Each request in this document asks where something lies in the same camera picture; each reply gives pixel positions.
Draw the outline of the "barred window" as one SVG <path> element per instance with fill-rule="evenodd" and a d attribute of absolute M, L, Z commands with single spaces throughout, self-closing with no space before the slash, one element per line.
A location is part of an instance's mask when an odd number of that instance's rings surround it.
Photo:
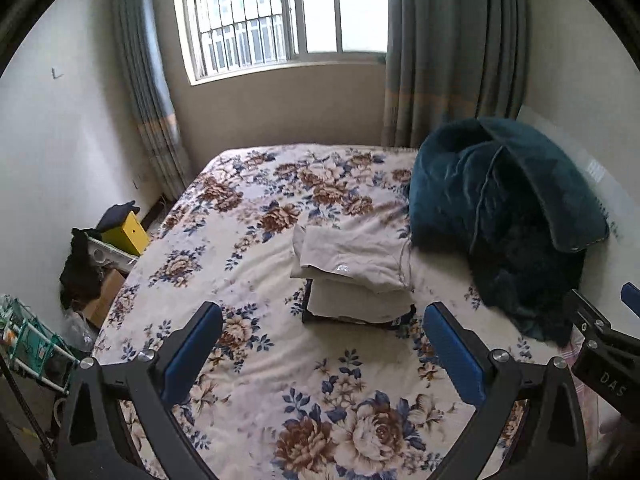
<path fill-rule="evenodd" d="M 292 64 L 384 61 L 388 0 L 175 0 L 191 84 Z"/>

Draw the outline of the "dark navy cloth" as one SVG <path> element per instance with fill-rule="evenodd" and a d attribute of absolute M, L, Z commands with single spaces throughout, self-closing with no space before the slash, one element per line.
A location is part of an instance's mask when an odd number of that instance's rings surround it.
<path fill-rule="evenodd" d="M 96 230 L 103 233 L 118 228 L 126 221 L 130 214 L 137 214 L 139 211 L 140 208 L 134 200 L 130 200 L 130 202 L 124 204 L 113 205 L 104 212 L 102 218 L 96 225 Z"/>

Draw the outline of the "white bed headboard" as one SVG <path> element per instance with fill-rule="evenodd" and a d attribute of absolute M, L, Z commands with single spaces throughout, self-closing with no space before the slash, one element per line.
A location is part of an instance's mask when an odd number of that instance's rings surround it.
<path fill-rule="evenodd" d="M 518 114 L 551 139 L 574 162 L 596 196 L 608 224 L 608 238 L 588 249 L 579 290 L 594 304 L 616 330 L 637 337 L 639 317 L 623 303 L 626 284 L 639 284 L 639 205 L 574 134 L 564 131 L 532 108 L 523 106 Z"/>

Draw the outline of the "grey striped curtain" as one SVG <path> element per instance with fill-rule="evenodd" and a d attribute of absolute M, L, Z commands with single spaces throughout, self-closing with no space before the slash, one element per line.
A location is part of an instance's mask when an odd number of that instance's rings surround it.
<path fill-rule="evenodd" d="M 153 0 L 112 0 L 116 46 L 134 119 L 164 195 L 178 200 L 193 180 L 165 77 Z"/>
<path fill-rule="evenodd" d="M 528 0 L 388 0 L 383 144 L 417 148 L 448 122 L 518 116 L 528 17 Z"/>

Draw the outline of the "brown cardboard box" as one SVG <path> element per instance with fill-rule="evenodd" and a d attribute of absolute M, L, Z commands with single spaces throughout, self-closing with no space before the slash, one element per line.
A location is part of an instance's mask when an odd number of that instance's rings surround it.
<path fill-rule="evenodd" d="M 100 296 L 89 301 L 82 310 L 82 315 L 93 327 L 100 328 L 103 325 L 112 303 L 124 283 L 125 278 L 117 269 L 109 270 L 105 274 Z"/>

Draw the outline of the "white plastic crate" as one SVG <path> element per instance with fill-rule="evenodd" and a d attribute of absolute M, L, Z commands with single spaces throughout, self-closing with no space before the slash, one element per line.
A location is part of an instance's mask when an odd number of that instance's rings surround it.
<path fill-rule="evenodd" d="M 88 254 L 94 266 L 117 269 L 121 274 L 129 274 L 138 262 L 136 256 L 92 237 L 88 238 Z"/>

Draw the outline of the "floral bed blanket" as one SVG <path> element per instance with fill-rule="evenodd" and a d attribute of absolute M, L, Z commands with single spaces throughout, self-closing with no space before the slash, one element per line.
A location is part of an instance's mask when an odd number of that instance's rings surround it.
<path fill-rule="evenodd" d="M 94 356 L 157 349 L 202 302 L 222 334 L 174 415 L 221 479 L 423 479 L 472 415 L 418 318 L 398 330 L 304 323 L 296 226 L 408 237 L 416 155 L 285 145 L 215 157 L 119 291 Z"/>

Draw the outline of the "clear plastic bag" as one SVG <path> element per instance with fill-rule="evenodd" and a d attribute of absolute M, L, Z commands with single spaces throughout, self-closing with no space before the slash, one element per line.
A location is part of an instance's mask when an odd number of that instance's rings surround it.
<path fill-rule="evenodd" d="M 64 315 L 63 338 L 74 349 L 90 353 L 96 342 L 96 334 L 78 312 L 69 310 Z"/>

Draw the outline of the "black clothes pile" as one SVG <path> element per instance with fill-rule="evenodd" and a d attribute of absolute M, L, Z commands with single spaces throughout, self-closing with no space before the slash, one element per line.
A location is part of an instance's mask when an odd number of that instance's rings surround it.
<path fill-rule="evenodd" d="M 72 229 L 70 254 L 58 278 L 61 284 L 60 301 L 65 310 L 82 309 L 88 302 L 101 295 L 101 278 L 91 264 L 89 240 L 100 240 L 95 229 Z"/>

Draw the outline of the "dark teal velvet quilt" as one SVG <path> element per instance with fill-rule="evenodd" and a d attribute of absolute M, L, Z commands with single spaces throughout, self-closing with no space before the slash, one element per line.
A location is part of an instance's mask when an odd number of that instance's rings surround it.
<path fill-rule="evenodd" d="M 464 255 L 482 303 L 529 338 L 565 347 L 565 295 L 608 238 L 574 162 L 524 122 L 450 122 L 421 144 L 408 185 L 411 244 Z"/>

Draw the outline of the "right grey striped curtain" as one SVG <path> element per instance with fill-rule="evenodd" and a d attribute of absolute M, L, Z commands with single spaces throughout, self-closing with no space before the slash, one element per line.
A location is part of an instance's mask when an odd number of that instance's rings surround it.
<path fill-rule="evenodd" d="M 383 144 L 417 148 L 448 122 L 518 116 L 528 17 L 528 0 L 388 0 Z"/>

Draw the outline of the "beige long sleeve shirt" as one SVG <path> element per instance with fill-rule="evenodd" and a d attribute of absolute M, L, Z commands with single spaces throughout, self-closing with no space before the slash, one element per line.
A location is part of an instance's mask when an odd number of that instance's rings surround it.
<path fill-rule="evenodd" d="M 409 243 L 383 230 L 296 226 L 292 246 L 292 278 L 356 285 L 377 294 L 405 290 L 411 283 Z"/>

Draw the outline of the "left grey striped curtain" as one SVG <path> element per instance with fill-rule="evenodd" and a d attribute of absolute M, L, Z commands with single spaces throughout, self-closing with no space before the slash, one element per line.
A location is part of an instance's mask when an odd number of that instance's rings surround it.
<path fill-rule="evenodd" d="M 112 0 L 116 46 L 134 119 L 164 195 L 178 200 L 193 180 L 165 77 L 153 0 Z"/>

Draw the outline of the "teal storage rack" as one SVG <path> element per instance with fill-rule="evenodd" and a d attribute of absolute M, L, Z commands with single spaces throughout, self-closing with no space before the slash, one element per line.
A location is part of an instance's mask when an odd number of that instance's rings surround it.
<path fill-rule="evenodd" d="M 20 300 L 1 296 L 1 343 L 9 367 L 62 394 L 79 363 L 65 341 Z"/>

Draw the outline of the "yellow box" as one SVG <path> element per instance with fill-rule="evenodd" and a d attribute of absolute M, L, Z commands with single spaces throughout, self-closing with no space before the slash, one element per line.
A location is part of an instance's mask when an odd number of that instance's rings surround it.
<path fill-rule="evenodd" d="M 129 255 L 139 257 L 149 246 L 150 237 L 142 228 L 137 216 L 130 211 L 120 226 L 115 226 L 102 234 L 102 242 Z"/>

